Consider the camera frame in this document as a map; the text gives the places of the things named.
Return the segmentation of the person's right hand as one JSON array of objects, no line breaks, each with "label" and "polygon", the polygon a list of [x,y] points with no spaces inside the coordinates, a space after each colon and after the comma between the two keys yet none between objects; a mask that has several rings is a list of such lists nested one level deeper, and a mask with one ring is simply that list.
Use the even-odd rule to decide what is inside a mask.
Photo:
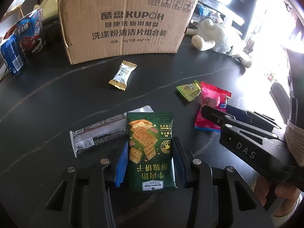
[{"label": "person's right hand", "polygon": [[[267,179],[263,176],[258,175],[254,193],[263,206],[266,204],[266,196],[268,195],[271,186],[271,182],[267,181]],[[275,195],[278,198],[284,199],[284,202],[280,208],[278,208],[274,216],[284,217],[291,213],[296,206],[300,193],[301,191],[292,183],[283,183],[277,185]]]}]

